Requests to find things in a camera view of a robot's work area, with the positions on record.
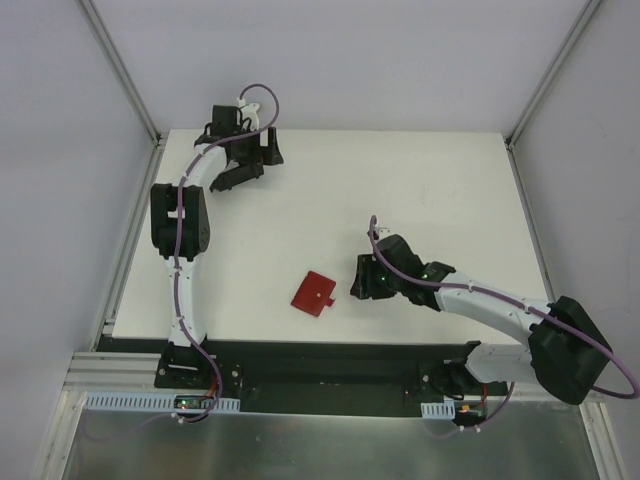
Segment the red leather card holder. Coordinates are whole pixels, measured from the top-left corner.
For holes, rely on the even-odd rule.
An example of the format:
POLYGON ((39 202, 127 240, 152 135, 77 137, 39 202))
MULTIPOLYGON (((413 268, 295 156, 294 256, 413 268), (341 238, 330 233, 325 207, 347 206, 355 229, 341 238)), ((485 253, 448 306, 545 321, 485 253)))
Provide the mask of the red leather card holder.
POLYGON ((325 308, 334 304, 332 294, 335 287, 334 280, 309 271, 296 291, 291 306, 311 316, 319 317, 325 308))

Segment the black card box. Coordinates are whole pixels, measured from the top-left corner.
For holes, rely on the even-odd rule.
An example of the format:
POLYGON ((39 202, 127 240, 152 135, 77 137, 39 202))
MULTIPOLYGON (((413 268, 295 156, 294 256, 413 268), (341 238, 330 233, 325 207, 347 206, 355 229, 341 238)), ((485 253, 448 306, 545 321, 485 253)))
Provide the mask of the black card box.
POLYGON ((228 167, 222 171, 209 186, 210 192, 224 192, 231 190, 247 181, 258 179, 264 174, 264 167, 262 164, 229 164, 228 167))

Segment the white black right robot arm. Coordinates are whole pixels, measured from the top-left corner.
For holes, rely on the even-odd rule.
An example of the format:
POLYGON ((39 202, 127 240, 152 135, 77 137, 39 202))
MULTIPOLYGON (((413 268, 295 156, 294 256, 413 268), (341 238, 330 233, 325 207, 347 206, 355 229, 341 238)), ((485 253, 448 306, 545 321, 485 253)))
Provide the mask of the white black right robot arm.
POLYGON ((379 239, 371 253, 358 255, 350 293, 359 300, 402 295, 513 339, 504 346, 479 343, 450 369, 451 385, 461 394, 473 394, 484 383, 537 383, 556 399, 579 405, 609 362, 609 343, 578 301, 494 290, 450 265, 422 262, 399 235, 379 239))

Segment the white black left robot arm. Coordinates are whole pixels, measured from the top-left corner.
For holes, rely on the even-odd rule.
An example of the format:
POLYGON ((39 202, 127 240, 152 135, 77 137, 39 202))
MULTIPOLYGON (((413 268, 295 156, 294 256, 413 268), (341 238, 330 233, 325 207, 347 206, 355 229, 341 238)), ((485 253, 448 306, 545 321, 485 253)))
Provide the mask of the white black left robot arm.
POLYGON ((206 193, 230 190, 259 178, 266 166, 284 163, 276 128, 260 126, 259 110, 258 103, 243 99, 235 106, 215 105, 184 172, 151 187, 151 241, 164 259, 172 310, 157 388, 213 389, 218 380, 202 346, 207 328, 199 304, 198 277, 211 238, 206 193))

